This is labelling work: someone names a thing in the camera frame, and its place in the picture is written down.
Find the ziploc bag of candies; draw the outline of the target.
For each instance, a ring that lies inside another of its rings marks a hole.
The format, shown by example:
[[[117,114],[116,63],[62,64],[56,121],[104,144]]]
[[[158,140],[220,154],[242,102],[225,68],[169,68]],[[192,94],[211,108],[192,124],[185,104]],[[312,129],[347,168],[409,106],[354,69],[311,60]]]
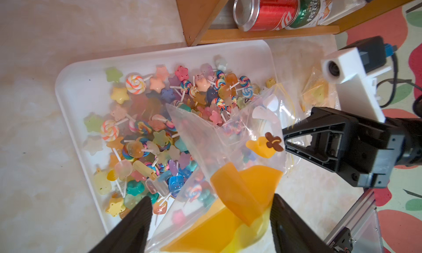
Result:
[[[313,68],[301,94],[301,107],[306,116],[311,115],[313,107],[327,107],[340,110],[338,93],[333,83],[329,83],[323,73]]]

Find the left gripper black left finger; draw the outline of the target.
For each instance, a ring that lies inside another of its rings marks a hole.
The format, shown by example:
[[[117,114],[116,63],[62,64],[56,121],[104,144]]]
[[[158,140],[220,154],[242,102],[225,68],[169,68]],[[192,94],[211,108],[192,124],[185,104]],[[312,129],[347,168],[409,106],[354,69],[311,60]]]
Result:
[[[144,197],[90,252],[143,253],[147,244],[152,215],[151,199]]]

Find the poured candies pile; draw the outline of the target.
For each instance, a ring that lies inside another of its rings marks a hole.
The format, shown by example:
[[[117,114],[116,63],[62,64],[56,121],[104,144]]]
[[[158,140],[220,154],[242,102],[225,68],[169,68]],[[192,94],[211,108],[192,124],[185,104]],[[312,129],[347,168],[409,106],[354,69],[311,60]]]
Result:
[[[222,57],[214,65],[197,69],[178,65],[169,72],[158,65],[151,75],[124,75],[106,70],[113,83],[112,107],[105,116],[84,119],[88,133],[82,149],[94,156],[109,154],[108,164],[97,165],[92,176],[94,192],[104,198],[104,212],[123,219],[143,199],[149,198],[153,215],[168,210],[197,167],[170,118],[167,104],[221,126],[265,90],[246,75],[227,68]]]

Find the green white drink can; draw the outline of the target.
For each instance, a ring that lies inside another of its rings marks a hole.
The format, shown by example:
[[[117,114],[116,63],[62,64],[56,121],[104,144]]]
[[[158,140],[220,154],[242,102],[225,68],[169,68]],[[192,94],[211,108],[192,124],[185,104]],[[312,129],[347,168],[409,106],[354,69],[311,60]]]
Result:
[[[298,13],[286,29],[296,30],[321,25],[330,15],[333,0],[299,0]]]

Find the white plastic tray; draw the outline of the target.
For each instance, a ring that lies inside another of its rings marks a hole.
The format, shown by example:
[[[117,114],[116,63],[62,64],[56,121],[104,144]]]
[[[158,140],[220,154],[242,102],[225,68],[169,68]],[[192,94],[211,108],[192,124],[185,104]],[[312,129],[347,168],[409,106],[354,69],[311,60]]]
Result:
[[[253,83],[262,86],[268,78],[277,77],[270,47],[262,40],[183,48],[168,44],[161,51],[157,47],[147,47],[138,54],[73,63],[58,75],[56,96],[106,233],[120,222],[120,218],[106,213],[110,196],[100,195],[95,190],[93,178],[98,169],[108,167],[112,150],[105,141],[100,144],[102,150],[94,155],[83,148],[89,137],[100,137],[97,132],[89,132],[84,122],[92,114],[106,117],[115,102],[111,93],[116,84],[107,81],[106,69],[115,67],[124,77],[130,74],[151,75],[158,65],[166,66],[171,72],[179,65],[192,70],[205,63],[213,64],[214,57],[219,55],[227,61],[230,71],[249,77]]]

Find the red soda can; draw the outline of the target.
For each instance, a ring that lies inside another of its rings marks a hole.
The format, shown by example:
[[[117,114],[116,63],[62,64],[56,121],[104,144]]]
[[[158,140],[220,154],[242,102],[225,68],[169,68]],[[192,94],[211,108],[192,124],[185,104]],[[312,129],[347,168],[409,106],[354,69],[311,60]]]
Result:
[[[278,31],[298,13],[299,0],[235,0],[233,17],[241,31]]]

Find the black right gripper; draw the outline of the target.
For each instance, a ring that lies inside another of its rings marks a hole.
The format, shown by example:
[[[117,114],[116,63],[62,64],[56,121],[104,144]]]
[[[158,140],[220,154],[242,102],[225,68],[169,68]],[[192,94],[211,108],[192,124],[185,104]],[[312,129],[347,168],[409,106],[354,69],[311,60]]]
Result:
[[[327,132],[326,143],[287,142]],[[286,151],[334,172],[353,187],[386,188],[397,164],[403,164],[406,133],[402,121],[386,123],[326,107],[312,108],[306,119],[282,130]]]

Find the wooden shelf rack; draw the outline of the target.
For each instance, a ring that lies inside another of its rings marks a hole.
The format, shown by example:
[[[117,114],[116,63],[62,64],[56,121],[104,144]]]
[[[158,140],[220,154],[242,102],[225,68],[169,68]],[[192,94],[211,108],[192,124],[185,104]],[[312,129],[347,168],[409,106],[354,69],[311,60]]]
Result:
[[[187,45],[343,33],[412,0],[374,0],[327,26],[291,29],[300,0],[176,0]]]

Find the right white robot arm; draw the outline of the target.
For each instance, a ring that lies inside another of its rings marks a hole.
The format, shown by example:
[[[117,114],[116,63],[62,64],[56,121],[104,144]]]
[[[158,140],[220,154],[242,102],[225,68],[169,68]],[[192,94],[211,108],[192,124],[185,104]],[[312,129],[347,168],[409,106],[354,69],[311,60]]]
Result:
[[[386,188],[397,165],[422,164],[421,119],[379,122],[314,107],[282,131],[285,150],[336,173],[353,187]]]

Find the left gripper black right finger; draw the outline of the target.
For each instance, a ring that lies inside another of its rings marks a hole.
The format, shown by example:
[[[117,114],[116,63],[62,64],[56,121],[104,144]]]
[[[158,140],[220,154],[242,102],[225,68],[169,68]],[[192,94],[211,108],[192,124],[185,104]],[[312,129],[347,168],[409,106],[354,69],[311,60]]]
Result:
[[[277,253],[333,252],[279,194],[274,195],[270,225]]]

